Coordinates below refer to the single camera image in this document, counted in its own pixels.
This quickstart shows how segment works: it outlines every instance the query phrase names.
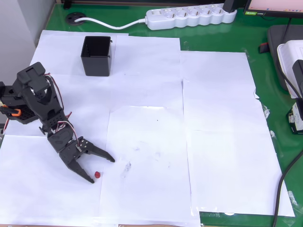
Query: green tabletop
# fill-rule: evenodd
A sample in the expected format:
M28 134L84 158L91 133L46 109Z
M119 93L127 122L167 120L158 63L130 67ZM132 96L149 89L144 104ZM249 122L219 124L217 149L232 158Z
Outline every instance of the green tabletop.
M257 95L263 105L270 110L267 119L269 130L276 138L273 143L277 157L284 171L287 165L303 149L303 135L293 135L286 120L286 113L294 101L284 91L278 81L270 53L259 54L258 46L267 42L267 29L272 25L287 24L287 18L266 21L256 16L245 16L238 10L235 21L231 24L173 28L168 30L150 30L145 24L138 24L124 30L112 30L93 22L80 26L70 26L65 17L71 12L82 12L87 17L99 19L113 26L122 26L144 18L146 11L162 7L141 6L101 6L75 5L64 10L57 4L46 26L47 30L73 32L115 32L133 36L179 37L181 50L245 52L256 84ZM292 24L303 24L303 19L293 19ZM295 218L279 217L277 227L303 226L303 158L299 160L286 176L287 190L294 195L292 206ZM208 226L250 226L269 227L272 216L265 215L226 215L224 213L201 212L201 223Z

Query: red ball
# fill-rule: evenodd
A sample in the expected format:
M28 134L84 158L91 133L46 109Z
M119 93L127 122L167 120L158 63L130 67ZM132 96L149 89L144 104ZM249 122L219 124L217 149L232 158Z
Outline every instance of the red ball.
M100 178L101 177L101 174L99 172L95 172L95 178Z

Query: power strip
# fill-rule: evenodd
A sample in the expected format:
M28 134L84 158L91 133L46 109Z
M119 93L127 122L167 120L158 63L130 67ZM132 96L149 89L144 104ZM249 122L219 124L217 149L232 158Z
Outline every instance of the power strip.
M231 23L237 11L227 13L223 4L151 9L146 12L145 23L150 30L173 27Z

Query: monitor screen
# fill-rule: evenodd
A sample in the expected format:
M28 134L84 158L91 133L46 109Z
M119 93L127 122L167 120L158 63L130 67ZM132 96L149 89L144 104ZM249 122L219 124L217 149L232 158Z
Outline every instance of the monitor screen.
M248 9L303 13L303 0L251 0Z
M248 0L246 15L303 17L303 0Z

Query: black square bin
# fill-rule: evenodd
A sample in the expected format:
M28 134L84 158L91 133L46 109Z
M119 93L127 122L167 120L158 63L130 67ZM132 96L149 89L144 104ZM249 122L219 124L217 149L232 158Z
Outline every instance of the black square bin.
M111 40L109 36L86 36L81 59L87 76L108 77L111 64Z

